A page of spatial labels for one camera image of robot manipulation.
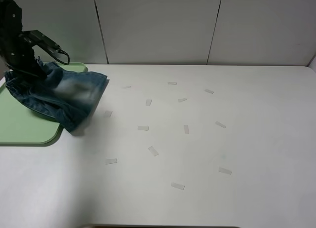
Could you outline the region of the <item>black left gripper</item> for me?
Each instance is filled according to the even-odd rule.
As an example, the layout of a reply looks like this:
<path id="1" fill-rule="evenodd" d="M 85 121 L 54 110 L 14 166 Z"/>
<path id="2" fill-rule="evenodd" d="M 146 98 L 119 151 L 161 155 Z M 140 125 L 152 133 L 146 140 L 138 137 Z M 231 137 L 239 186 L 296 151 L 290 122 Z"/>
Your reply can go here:
<path id="1" fill-rule="evenodd" d="M 1 58 L 14 71 L 40 79 L 47 78 L 47 74 L 35 59 L 34 50 L 24 36 L 1 35 Z"/>

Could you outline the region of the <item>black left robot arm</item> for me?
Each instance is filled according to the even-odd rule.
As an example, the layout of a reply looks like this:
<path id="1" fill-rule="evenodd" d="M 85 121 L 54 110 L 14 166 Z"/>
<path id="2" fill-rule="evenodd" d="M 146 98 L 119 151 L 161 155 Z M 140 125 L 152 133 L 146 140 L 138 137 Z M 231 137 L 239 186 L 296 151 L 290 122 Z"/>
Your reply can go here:
<path id="1" fill-rule="evenodd" d="M 14 0 L 0 0 L 0 56 L 11 70 L 46 79 L 22 31 L 22 9 Z"/>

